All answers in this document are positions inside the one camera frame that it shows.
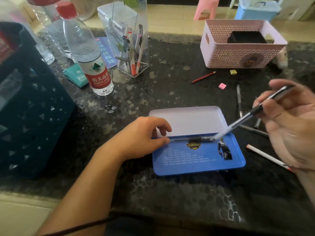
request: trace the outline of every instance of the stool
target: stool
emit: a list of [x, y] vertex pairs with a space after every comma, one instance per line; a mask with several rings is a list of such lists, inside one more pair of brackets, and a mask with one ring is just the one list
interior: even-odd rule
[[194, 20], [196, 21], [200, 18], [200, 14], [203, 10], [209, 10], [209, 19], [214, 19], [218, 5], [219, 0], [199, 0]]

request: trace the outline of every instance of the red pen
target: red pen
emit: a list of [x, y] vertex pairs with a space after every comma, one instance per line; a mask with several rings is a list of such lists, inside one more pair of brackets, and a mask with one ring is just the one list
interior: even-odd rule
[[198, 82], [198, 81], [200, 81], [200, 80], [202, 80], [202, 79], [204, 79], [204, 78], [207, 78], [208, 76], [213, 75], [213, 74], [215, 74], [215, 72], [212, 72], [212, 73], [210, 73], [210, 74], [207, 74], [207, 75], [205, 75], [205, 76], [202, 76], [202, 77], [199, 78], [199, 79], [195, 79], [192, 83], [196, 83], [196, 82]]

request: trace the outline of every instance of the bottle label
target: bottle label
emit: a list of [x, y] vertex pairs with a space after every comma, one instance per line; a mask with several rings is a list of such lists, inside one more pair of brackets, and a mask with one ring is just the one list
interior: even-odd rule
[[78, 62], [83, 73], [89, 81], [89, 84], [94, 89], [107, 87], [111, 83], [111, 77], [105, 66], [102, 55], [91, 62]]

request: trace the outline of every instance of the pink storage basket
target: pink storage basket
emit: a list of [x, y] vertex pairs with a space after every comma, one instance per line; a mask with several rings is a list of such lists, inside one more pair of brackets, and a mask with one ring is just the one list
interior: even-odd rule
[[[228, 44], [232, 31], [259, 31], [273, 44]], [[287, 45], [280, 33], [265, 20], [206, 20], [200, 43], [208, 68], [264, 68]]]

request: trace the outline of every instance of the open pencil case lid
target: open pencil case lid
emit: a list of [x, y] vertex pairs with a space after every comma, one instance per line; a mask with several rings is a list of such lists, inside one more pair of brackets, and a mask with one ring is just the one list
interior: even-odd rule
[[[227, 128], [217, 106], [155, 109], [149, 116], [164, 118], [170, 123], [172, 132], [166, 135], [170, 139], [212, 136]], [[154, 172], [159, 176], [233, 169], [246, 163], [232, 133], [212, 143], [171, 141], [153, 152], [152, 158]]]

